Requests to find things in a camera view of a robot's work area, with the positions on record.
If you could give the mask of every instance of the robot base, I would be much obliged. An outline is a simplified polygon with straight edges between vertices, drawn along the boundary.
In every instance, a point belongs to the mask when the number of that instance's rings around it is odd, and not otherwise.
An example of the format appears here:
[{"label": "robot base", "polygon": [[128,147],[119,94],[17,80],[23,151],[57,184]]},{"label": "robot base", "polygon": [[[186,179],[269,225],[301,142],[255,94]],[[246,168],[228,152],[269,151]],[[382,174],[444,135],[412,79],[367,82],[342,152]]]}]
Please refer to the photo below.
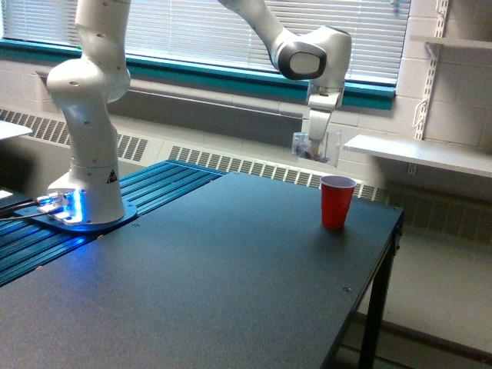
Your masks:
[{"label": "robot base", "polygon": [[[66,225],[60,221],[56,221],[50,215],[40,215],[32,220],[36,223],[46,225],[49,228],[58,229],[62,232],[76,234],[107,234],[108,232],[113,231],[116,228],[120,228],[130,221],[133,221],[138,216],[138,209],[135,205],[130,204],[128,201],[123,201],[123,206],[125,208],[125,215],[123,218],[105,224]],[[35,206],[15,212],[15,215],[18,216],[34,214],[39,214],[38,208]]]}]

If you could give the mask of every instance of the black cable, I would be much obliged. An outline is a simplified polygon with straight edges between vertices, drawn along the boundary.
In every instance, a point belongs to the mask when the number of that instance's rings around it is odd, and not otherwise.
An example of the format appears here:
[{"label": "black cable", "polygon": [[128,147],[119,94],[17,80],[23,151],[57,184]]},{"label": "black cable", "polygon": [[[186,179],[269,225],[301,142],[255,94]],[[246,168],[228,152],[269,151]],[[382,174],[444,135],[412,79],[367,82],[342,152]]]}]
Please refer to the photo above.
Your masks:
[{"label": "black cable", "polygon": [[46,213],[38,213],[38,214],[31,214],[31,215],[22,215],[21,217],[10,217],[10,218],[0,218],[0,221],[18,221],[21,219],[30,219],[30,218],[36,218],[36,217],[41,217],[42,215],[50,215],[54,213],[60,212],[60,209],[55,209],[52,211],[48,211]]},{"label": "black cable", "polygon": [[28,201],[28,202],[24,202],[22,204],[12,205],[12,206],[9,206],[7,208],[3,208],[2,210],[0,210],[0,216],[12,213],[13,211],[16,211],[19,209],[28,208],[29,206],[36,206],[37,204],[38,204],[37,201]]}]

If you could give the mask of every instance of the table leg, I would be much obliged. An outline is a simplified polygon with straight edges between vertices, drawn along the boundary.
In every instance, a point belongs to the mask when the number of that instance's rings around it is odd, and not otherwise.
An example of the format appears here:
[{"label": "table leg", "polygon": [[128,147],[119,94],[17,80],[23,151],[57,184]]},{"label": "table leg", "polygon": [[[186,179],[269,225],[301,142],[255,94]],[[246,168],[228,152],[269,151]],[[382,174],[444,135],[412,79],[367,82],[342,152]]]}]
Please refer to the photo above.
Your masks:
[{"label": "table leg", "polygon": [[393,267],[394,253],[396,249],[395,234],[391,240],[391,247],[384,257],[383,263],[374,277],[371,291],[371,300],[367,311],[364,340],[362,341],[359,369],[371,369],[376,355],[377,339],[381,323],[383,321],[384,305],[386,303],[387,289],[390,284],[391,268]]}]

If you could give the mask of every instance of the window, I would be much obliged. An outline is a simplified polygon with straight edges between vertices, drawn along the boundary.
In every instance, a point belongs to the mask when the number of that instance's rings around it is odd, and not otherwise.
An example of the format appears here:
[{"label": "window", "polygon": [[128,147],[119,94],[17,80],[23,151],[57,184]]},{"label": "window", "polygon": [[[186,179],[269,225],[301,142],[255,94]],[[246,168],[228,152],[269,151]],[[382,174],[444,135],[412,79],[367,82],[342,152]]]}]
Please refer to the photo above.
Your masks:
[{"label": "window", "polygon": [[[395,85],[411,0],[266,1],[292,32],[322,25],[352,35],[347,80]],[[2,0],[4,37],[79,45],[76,0]],[[128,54],[273,71],[248,24],[216,0],[132,0]]]}]

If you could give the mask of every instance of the teal window frame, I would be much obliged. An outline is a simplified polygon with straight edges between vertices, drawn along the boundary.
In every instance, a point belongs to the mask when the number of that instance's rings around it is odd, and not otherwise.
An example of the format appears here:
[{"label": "teal window frame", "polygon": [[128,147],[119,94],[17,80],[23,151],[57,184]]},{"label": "teal window frame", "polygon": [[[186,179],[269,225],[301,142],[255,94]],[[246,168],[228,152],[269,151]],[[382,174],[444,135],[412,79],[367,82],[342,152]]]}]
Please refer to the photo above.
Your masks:
[{"label": "teal window frame", "polygon": [[[0,39],[0,58],[27,62],[61,63],[80,58],[81,50],[71,46]],[[131,75],[169,82],[186,82],[203,88],[221,88],[273,99],[305,101],[308,81],[291,81],[282,75],[262,71],[203,65],[186,61],[127,55]],[[396,88],[347,81],[343,105],[391,110]]]}]

